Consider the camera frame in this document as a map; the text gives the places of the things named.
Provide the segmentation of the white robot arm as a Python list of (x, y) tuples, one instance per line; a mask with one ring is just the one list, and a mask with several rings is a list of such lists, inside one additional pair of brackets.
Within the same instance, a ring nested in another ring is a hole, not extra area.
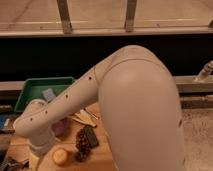
[(15, 120), (30, 150), (45, 154), (51, 125), (97, 102), (117, 171), (185, 171), (179, 93), (152, 51), (125, 46), (93, 66), (52, 102), (31, 101)]

